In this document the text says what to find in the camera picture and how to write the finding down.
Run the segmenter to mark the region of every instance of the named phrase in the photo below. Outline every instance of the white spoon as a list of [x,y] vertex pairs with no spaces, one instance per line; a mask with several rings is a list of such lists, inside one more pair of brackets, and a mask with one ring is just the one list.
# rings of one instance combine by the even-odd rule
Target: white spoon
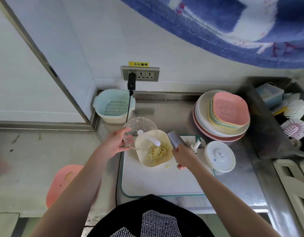
[[150,142],[152,142],[156,146],[161,145],[161,142],[159,142],[157,139],[155,139],[153,137],[148,136],[147,134],[144,134],[144,132],[142,130],[138,130],[138,135],[141,135],[143,138],[149,140]]

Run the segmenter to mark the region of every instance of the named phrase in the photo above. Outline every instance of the plug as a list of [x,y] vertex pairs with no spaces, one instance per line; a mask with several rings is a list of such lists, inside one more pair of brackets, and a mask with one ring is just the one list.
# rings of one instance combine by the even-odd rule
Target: plug
[[132,96],[133,91],[136,90],[136,75],[134,73],[129,73],[127,86],[128,86],[129,94],[130,96]]

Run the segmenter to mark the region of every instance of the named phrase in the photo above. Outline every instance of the wall socket panel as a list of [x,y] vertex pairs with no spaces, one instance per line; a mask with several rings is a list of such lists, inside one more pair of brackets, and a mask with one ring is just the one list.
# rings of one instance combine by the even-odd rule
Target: wall socket panel
[[160,69],[158,67],[121,67],[121,74],[124,80],[128,80],[130,73],[136,75],[137,81],[159,81]]

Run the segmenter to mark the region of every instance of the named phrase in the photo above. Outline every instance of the hand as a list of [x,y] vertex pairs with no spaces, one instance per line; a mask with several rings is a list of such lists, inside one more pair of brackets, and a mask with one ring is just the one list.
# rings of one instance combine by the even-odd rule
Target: hand
[[131,128],[124,127],[111,133],[98,148],[103,150],[108,158],[113,157],[119,152],[129,150],[130,147],[123,147],[126,145],[123,141],[123,137],[127,131],[131,131]]
[[177,168],[183,170],[185,167],[190,169],[194,164],[199,161],[197,156],[193,153],[191,148],[179,144],[173,151],[174,158],[178,162]]

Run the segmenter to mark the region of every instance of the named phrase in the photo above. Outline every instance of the power cord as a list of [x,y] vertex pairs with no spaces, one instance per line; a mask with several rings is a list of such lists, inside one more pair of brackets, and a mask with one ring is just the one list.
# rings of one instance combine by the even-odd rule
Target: power cord
[[[126,123],[128,122],[131,96],[133,95],[133,91],[136,90],[136,75],[134,73],[129,74],[127,86],[128,86],[128,90],[129,90],[129,103],[128,103],[128,112],[127,112]],[[118,192],[118,181],[119,181],[119,169],[120,169],[120,162],[121,162],[121,157],[122,157],[123,152],[120,152],[119,163],[118,163],[117,181],[116,181],[116,189],[115,189],[115,205],[116,205],[116,207],[118,206],[117,192]]]

